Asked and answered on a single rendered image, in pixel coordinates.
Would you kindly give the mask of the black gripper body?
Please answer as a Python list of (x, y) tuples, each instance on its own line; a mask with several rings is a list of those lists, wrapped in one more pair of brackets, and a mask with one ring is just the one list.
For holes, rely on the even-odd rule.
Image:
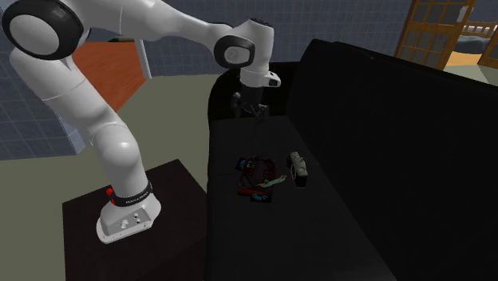
[(240, 108), (247, 113), (253, 114), (252, 106), (262, 104), (263, 91), (263, 87), (253, 88), (242, 85), (241, 90), (238, 92), (241, 96)]

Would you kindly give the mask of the orange wooden door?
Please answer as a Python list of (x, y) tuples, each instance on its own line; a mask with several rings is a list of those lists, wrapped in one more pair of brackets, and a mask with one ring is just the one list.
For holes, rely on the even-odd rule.
[(86, 42), (73, 60), (115, 111), (146, 81), (134, 42)]

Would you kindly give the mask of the dark brown robot stand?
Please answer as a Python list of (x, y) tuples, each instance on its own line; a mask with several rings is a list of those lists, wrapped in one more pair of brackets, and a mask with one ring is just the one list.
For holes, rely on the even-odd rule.
[(103, 244), (103, 188), (62, 205), (65, 281), (203, 281), (207, 195), (179, 160), (147, 172), (162, 209), (153, 226)]

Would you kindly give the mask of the black sofa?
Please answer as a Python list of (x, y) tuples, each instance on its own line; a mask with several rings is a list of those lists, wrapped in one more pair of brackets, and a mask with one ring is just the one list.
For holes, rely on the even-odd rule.
[[(273, 70), (263, 122), (237, 72), (211, 90), (205, 281), (498, 281), (498, 87), (318, 39)], [(238, 194), (249, 156), (287, 176), (270, 203)]]

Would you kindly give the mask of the wooden glazed door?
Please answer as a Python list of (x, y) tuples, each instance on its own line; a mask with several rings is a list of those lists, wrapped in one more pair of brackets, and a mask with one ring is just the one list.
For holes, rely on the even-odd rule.
[(443, 70), (461, 36), (498, 40), (498, 22), (468, 19), (476, 0), (413, 0), (394, 56)]

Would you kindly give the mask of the white game controller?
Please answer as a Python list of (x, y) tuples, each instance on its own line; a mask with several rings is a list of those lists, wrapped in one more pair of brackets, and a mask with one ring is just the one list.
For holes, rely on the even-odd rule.
[(291, 178), (296, 188), (305, 188), (308, 178), (307, 160), (297, 152), (291, 152), (287, 157), (287, 169), (290, 171)]

